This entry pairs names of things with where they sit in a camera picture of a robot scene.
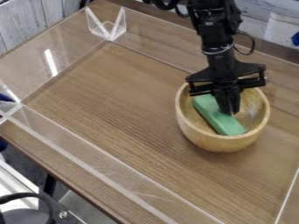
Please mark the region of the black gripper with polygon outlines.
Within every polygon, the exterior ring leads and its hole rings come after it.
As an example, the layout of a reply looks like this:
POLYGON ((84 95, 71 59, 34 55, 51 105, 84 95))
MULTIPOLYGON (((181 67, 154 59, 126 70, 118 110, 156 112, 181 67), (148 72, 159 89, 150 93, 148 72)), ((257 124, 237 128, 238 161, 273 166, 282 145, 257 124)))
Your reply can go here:
POLYGON ((186 77, 190 95, 213 94, 225 114, 239 112, 241 91, 267 84, 266 65, 239 61, 234 48, 234 44, 219 48, 203 48, 209 66, 186 77))

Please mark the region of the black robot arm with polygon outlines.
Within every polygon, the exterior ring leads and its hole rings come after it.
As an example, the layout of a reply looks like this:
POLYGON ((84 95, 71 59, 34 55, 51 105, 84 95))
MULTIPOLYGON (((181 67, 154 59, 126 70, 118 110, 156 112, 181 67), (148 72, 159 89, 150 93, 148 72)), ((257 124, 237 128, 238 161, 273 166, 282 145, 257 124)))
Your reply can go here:
POLYGON ((242 62, 235 57, 234 36, 239 33, 242 12, 234 0, 143 0, 163 11, 190 18, 201 36, 201 50, 209 67, 186 77, 190 96, 211 94, 219 109, 231 115, 239 112, 241 93, 267 84, 265 64, 242 62))

